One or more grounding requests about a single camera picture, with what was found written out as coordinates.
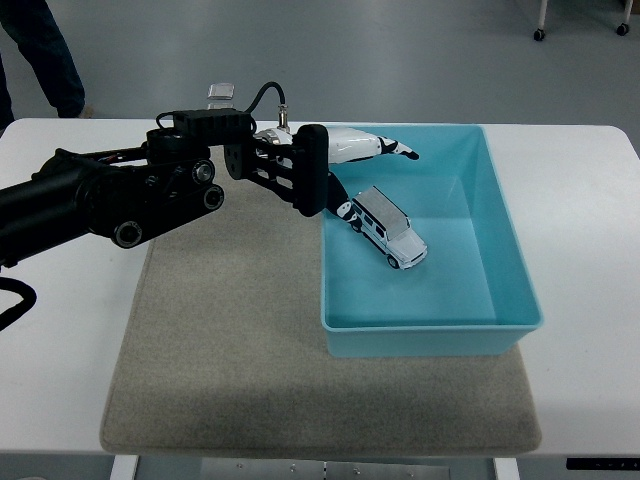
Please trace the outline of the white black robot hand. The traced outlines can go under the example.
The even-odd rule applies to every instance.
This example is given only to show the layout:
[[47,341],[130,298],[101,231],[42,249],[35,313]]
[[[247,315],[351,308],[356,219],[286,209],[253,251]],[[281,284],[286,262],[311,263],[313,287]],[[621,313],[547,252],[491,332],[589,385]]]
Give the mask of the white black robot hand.
[[304,125],[294,136],[294,144],[302,148],[293,160],[294,207],[306,217],[328,210],[355,228],[361,227],[361,221],[346,188],[329,166],[385,154],[419,158],[417,152],[397,140],[348,127]]

